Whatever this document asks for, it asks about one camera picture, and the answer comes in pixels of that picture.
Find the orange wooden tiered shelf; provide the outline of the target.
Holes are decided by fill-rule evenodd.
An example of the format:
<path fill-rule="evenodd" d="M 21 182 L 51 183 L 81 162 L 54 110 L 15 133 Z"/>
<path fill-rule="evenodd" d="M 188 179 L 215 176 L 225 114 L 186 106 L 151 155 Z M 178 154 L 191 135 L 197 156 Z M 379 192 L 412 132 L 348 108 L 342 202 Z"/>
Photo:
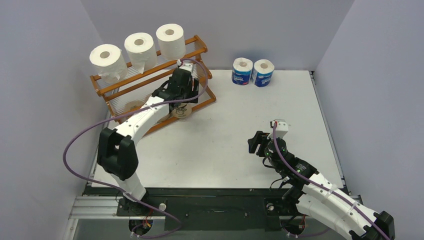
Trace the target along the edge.
<path fill-rule="evenodd" d="M 198 35 L 194 35 L 185 40 L 185 47 L 185 58 L 194 64 L 192 75 L 199 82 L 198 92 L 201 94 L 196 102 L 189 105 L 189 111 L 194 113 L 214 103 L 217 98 L 206 84 L 206 81 L 213 77 L 202 60 L 203 54 L 208 51 L 207 45 Z M 145 107 L 154 90 L 166 82 L 177 67 L 175 60 L 166 60 L 160 51 L 156 54 L 157 65 L 143 73 L 128 62 L 126 77 L 117 83 L 109 83 L 99 75 L 90 76 L 96 94 L 103 98 L 110 116 L 115 118 L 118 125 L 129 119 L 130 112 Z"/>

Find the brown roll with cartoon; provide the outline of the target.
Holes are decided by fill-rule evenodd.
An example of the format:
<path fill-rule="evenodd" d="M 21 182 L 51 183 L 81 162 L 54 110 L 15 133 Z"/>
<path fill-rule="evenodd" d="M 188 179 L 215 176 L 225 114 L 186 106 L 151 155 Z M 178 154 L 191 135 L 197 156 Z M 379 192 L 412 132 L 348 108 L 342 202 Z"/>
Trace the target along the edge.
<path fill-rule="evenodd" d="M 177 119 L 185 119 L 192 113 L 192 106 L 190 103 L 181 103 L 171 111 L 171 116 Z"/>

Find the white toilet paper roll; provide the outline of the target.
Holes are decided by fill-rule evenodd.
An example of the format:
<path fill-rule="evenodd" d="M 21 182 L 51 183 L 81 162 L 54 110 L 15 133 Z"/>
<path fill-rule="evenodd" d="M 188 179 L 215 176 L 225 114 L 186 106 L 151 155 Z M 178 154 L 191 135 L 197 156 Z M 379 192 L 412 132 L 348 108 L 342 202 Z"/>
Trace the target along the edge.
<path fill-rule="evenodd" d="M 106 83 L 118 83 L 124 80 L 128 74 L 128 67 L 122 55 L 122 50 L 116 45 L 98 45 L 91 51 L 89 60 L 94 65 L 98 75 Z"/>
<path fill-rule="evenodd" d="M 176 23 L 168 23 L 156 30 L 161 55 L 168 61 L 178 60 L 186 54 L 183 28 Z"/>
<path fill-rule="evenodd" d="M 157 65 L 158 56 L 155 42 L 150 34 L 145 32 L 133 33 L 125 39 L 124 47 L 132 67 L 139 73 L 143 74 Z"/>

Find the brown roll black print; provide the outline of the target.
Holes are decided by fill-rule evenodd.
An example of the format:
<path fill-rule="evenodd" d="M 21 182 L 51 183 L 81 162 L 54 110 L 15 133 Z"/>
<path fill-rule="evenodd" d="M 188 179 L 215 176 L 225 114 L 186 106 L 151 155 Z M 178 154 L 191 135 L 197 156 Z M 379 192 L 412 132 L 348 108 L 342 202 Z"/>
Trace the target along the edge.
<path fill-rule="evenodd" d="M 123 113 L 129 113 L 129 112 L 133 112 L 136 110 L 139 110 L 141 107 L 143 107 L 145 105 L 145 101 L 143 100 L 133 100 L 130 101 L 128 103 L 125 104 L 124 108 L 123 108 Z"/>

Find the blue toilet roll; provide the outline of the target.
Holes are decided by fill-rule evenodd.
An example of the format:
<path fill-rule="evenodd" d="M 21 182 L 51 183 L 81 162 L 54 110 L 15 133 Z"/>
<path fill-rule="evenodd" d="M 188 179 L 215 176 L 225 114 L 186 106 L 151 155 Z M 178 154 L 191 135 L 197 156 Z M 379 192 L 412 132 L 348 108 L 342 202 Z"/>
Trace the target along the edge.
<path fill-rule="evenodd" d="M 250 59 L 236 58 L 232 65 L 231 80 L 237 85 L 247 85 L 251 79 L 253 62 Z"/>
<path fill-rule="evenodd" d="M 253 65 L 252 82 L 257 87 L 267 86 L 272 79 L 275 66 L 268 59 L 257 60 Z"/>

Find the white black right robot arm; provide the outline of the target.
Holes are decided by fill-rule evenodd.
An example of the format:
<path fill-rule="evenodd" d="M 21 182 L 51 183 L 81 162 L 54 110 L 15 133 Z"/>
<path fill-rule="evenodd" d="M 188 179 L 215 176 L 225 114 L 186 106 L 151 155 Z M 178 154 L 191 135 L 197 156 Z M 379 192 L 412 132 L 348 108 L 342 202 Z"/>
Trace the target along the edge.
<path fill-rule="evenodd" d="M 286 142 L 272 139 L 267 132 L 257 131 L 248 139 L 248 151 L 275 170 L 282 183 L 291 188 L 282 197 L 282 207 L 289 213 L 306 215 L 326 225 L 347 240 L 393 240 L 394 218 L 364 206 L 307 161 L 287 150 Z"/>

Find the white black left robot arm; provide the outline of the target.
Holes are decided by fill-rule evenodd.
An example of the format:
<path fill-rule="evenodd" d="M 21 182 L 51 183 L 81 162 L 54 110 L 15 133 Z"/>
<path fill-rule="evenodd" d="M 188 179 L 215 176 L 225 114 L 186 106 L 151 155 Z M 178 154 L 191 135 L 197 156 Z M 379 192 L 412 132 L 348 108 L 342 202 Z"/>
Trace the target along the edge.
<path fill-rule="evenodd" d="M 184 63 L 151 94 L 143 105 L 143 111 L 113 129 L 101 131 L 97 164 L 123 189 L 124 210 L 133 211 L 136 215 L 149 212 L 148 191 L 136 173 L 139 165 L 137 143 L 175 108 L 181 104 L 197 103 L 198 93 L 199 81 L 193 77 L 193 64 Z"/>

